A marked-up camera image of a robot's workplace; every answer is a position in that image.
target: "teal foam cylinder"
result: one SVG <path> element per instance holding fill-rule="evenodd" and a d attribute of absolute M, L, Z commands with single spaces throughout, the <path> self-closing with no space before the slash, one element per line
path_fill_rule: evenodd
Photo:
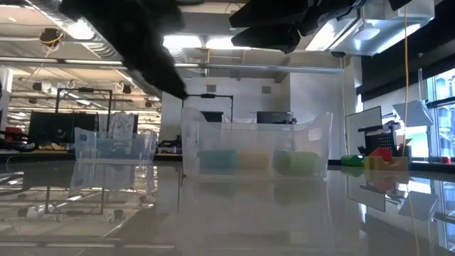
<path fill-rule="evenodd" d="M 321 171 L 324 164 L 314 152 L 276 151 L 273 167 L 285 176 L 304 176 Z"/>
<path fill-rule="evenodd" d="M 233 172 L 238 167 L 238 155 L 235 150 L 207 150 L 198 153 L 200 171 L 208 173 Z"/>

